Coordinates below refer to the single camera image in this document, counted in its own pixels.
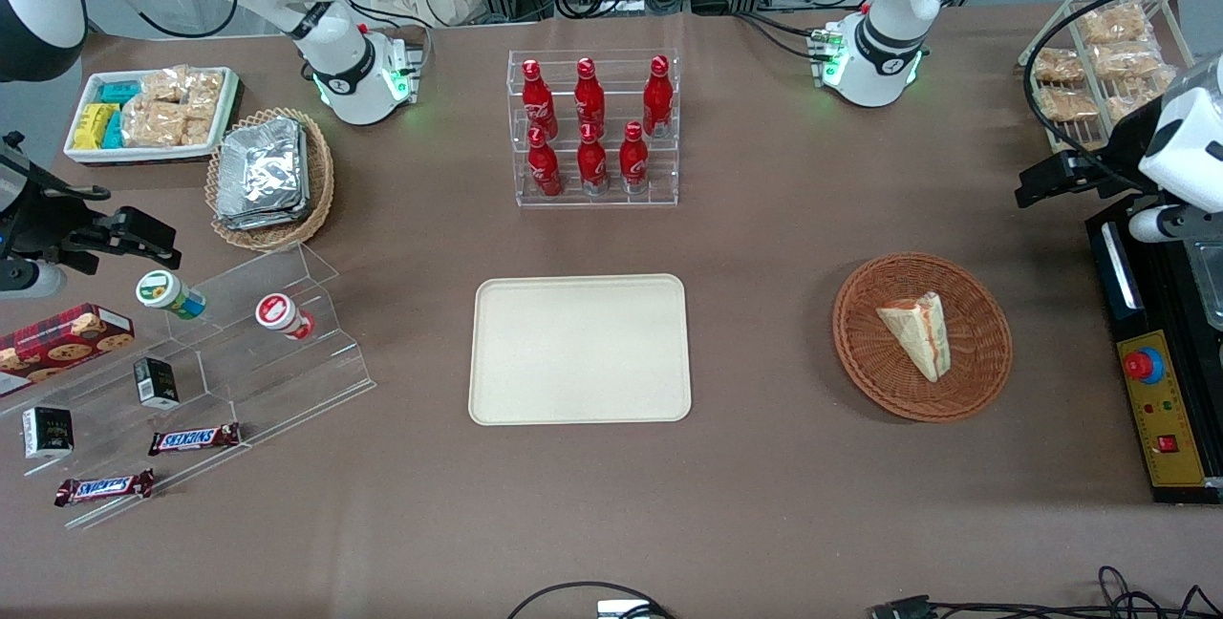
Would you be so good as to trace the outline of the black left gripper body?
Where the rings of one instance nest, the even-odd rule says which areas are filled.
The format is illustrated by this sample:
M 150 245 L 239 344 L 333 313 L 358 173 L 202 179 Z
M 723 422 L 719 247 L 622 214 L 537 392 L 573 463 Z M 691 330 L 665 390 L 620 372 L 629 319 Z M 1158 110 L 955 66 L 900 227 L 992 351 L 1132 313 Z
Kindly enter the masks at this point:
M 1162 102 L 1162 95 L 1155 97 L 1117 124 L 1106 148 L 1095 153 L 1095 159 L 1084 166 L 1084 191 L 1095 188 L 1099 196 L 1158 192 L 1157 183 L 1141 172 L 1139 165 L 1156 133 Z

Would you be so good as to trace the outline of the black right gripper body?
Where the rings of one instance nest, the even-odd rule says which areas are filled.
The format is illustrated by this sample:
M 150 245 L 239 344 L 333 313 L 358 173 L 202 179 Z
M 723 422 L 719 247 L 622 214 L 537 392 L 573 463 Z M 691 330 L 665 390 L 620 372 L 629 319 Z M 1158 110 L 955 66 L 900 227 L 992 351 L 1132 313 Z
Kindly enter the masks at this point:
M 39 261 L 95 275 L 99 258 L 75 236 L 91 236 L 102 214 L 93 196 L 35 165 L 21 149 L 22 133 L 2 136 L 2 274 L 13 261 Z

